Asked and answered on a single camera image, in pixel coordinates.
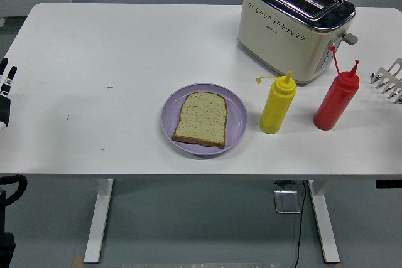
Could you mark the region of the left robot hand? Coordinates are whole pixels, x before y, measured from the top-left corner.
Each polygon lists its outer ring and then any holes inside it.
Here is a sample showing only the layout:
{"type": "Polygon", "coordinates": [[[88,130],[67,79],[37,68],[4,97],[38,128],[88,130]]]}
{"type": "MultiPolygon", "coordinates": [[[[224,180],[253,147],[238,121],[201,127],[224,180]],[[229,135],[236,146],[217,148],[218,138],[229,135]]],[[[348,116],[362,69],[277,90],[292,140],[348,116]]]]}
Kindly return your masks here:
{"type": "Polygon", "coordinates": [[[9,98],[9,93],[17,70],[16,66],[12,66],[5,81],[1,83],[1,131],[9,124],[11,113],[11,99],[9,98]]]}

